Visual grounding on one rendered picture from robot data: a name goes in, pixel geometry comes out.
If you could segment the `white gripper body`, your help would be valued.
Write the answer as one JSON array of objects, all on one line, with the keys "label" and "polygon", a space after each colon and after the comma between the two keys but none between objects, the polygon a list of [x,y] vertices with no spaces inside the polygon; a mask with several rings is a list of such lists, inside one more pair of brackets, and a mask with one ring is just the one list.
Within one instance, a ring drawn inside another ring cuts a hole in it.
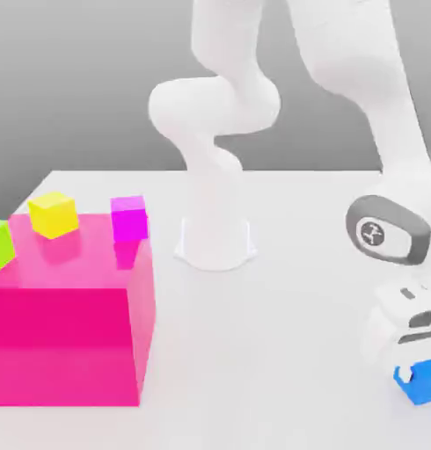
[{"label": "white gripper body", "polygon": [[431,311],[419,313],[415,327],[397,326],[380,307],[372,309],[367,321],[367,361],[384,370],[399,368],[411,373],[417,363],[431,360],[431,325],[422,326]]}]

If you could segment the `small blue cube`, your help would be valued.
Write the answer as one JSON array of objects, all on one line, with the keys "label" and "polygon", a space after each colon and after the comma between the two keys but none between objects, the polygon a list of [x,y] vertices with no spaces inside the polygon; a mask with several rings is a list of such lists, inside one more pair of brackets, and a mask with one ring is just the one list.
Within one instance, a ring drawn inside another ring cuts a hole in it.
[{"label": "small blue cube", "polygon": [[409,382],[401,378],[400,367],[395,367],[393,379],[414,405],[431,403],[431,359],[417,362],[411,369]]}]

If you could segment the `small magenta cube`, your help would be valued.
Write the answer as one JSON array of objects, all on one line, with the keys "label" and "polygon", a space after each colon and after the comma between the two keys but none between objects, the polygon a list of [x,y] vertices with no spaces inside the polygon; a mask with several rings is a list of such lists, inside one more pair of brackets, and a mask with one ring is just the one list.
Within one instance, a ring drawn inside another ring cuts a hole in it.
[{"label": "small magenta cube", "polygon": [[149,218],[142,195],[110,199],[113,239],[130,242],[149,237]]}]

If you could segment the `small yellow cube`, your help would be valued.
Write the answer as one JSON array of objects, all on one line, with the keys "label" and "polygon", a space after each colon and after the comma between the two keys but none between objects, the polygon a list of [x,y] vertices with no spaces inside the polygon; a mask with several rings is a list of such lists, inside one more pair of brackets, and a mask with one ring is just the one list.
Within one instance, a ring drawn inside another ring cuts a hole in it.
[{"label": "small yellow cube", "polygon": [[33,230],[56,239],[79,228],[75,200],[61,192],[49,192],[27,201]]}]

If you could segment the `small green cube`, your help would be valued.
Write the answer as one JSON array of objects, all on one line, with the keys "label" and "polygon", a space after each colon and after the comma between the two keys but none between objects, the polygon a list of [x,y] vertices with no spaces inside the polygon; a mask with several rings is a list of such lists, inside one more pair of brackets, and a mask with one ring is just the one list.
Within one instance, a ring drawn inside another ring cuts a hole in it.
[{"label": "small green cube", "polygon": [[7,221],[0,220],[0,270],[15,258],[15,250]]}]

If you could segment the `large pink box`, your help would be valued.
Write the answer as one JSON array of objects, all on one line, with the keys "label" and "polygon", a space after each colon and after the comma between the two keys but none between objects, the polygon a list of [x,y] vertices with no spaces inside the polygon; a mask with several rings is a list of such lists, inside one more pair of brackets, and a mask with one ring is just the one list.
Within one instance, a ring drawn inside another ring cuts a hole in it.
[{"label": "large pink box", "polygon": [[156,319],[150,242],[116,243],[108,214],[54,240],[25,214],[9,227],[0,406],[138,406]]}]

